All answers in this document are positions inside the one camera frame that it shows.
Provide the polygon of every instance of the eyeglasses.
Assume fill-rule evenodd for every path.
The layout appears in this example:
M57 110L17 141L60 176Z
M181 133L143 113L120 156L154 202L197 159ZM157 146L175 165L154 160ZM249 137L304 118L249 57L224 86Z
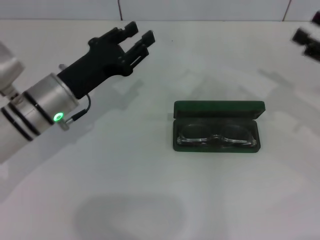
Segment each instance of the eyeglasses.
M219 134L213 133L213 128L207 124L188 124L181 128L177 143L180 145L197 144L209 145L212 141L219 141L223 146L247 146L254 147L257 140L252 133L245 127L239 125L225 125Z

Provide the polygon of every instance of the green led light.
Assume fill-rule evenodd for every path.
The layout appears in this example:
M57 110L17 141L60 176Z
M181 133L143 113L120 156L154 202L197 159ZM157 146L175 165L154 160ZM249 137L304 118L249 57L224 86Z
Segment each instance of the green led light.
M56 115L53 117L53 121L58 122L60 119L62 119L64 116L63 112L58 112Z

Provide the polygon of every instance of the open case lid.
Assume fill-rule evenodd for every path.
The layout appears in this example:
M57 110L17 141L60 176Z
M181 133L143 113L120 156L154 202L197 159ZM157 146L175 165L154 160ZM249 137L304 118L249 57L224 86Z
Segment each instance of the open case lid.
M257 119L265 110L263 101L176 101L173 117Z

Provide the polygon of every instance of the black stripe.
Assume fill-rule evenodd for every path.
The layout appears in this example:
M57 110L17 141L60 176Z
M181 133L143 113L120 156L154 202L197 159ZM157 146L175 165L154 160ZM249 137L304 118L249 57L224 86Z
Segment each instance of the black stripe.
M39 136L40 132L29 122L25 116L22 115L22 113L16 108L15 105L13 105L11 102L8 104L9 108L14 112L21 120L22 122L30 129L31 132L33 132L35 135Z
M28 93L23 93L24 97L39 111L39 113L44 117L44 119L50 124L53 125L55 122L51 119L51 117L43 110L43 108L36 102L36 100Z
M30 137L28 135L28 133L26 133L22 127L19 126L18 123L16 123L16 121L10 116L10 114L7 112L7 110L3 107L1 108L1 112L3 113L3 115L6 117L6 119L8 119L8 121L15 127L15 129L18 130L19 133L21 133L22 136L24 136L25 139L27 139L28 141L32 141L32 137Z

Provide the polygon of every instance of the white wall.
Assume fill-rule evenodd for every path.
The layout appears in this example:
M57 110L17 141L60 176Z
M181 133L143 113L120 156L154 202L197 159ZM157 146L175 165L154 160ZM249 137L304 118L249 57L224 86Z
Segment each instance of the white wall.
M289 0L120 0L124 20L282 21Z
M292 0L286 21L310 21L320 10L320 0Z
M0 0L0 19L120 20L117 0Z

